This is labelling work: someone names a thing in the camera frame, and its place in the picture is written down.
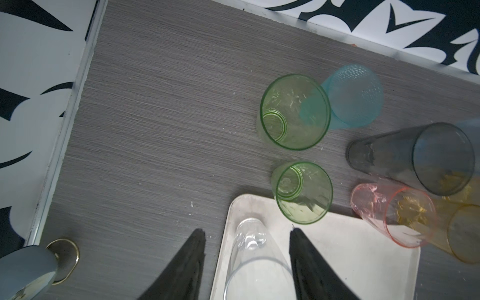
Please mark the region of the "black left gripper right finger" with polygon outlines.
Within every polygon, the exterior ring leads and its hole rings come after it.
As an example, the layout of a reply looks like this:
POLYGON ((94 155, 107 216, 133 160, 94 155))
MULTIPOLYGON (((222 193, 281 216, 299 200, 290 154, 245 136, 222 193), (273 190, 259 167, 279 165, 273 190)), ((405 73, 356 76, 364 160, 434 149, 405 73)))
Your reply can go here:
POLYGON ((300 228, 290 232, 289 255, 297 299, 358 299, 300 228))

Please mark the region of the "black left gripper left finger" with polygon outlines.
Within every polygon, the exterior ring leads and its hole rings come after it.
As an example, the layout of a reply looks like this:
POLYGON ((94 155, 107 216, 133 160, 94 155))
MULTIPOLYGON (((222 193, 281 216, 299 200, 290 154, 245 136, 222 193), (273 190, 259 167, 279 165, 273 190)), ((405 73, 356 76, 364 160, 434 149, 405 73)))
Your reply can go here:
POLYGON ((140 300, 197 300, 205 262, 205 232, 195 229, 140 300))

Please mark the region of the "beige plastic tray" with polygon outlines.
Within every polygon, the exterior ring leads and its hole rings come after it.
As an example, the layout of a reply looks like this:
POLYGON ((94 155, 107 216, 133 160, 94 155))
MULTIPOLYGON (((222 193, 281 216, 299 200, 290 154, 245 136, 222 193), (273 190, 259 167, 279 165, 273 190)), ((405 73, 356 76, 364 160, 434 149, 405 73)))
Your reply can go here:
MULTIPOLYGON (((247 218, 265 225, 290 263, 290 232, 295 224, 280 212, 276 201, 253 194, 238 196, 230 205, 210 298, 222 300, 228 266, 235 248, 236 229, 247 218)), ((334 272, 361 300, 412 300, 421 250, 407 249, 387 239, 361 219, 327 213, 321 221, 300 229, 334 272)))

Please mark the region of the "clear plastic cup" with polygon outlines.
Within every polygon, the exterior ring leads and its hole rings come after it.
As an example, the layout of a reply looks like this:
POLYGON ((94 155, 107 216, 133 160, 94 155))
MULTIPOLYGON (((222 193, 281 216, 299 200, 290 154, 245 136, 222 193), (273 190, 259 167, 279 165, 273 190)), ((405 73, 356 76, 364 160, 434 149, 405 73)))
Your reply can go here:
POLYGON ((291 268, 265 225, 250 217, 240 222, 232 246, 225 300, 295 300, 291 268))

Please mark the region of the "tall green plastic cup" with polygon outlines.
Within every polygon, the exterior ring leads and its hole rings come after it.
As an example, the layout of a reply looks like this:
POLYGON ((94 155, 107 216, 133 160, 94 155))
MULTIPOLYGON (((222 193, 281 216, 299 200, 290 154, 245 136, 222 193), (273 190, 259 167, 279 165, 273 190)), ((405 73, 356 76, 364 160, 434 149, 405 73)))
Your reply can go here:
POLYGON ((309 76, 287 74, 275 79, 262 95, 256 131, 269 145, 304 151, 325 137, 330 122, 326 91, 309 76))

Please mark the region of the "dark grey plastic cup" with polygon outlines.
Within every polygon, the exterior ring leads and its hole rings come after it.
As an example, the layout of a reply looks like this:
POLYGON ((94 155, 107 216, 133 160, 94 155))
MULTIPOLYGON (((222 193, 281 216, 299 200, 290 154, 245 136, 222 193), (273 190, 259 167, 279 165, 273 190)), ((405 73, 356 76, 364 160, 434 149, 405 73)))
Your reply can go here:
POLYGON ((437 122, 365 137, 349 144, 352 169, 437 196, 460 192, 476 165, 474 147, 459 127, 437 122))

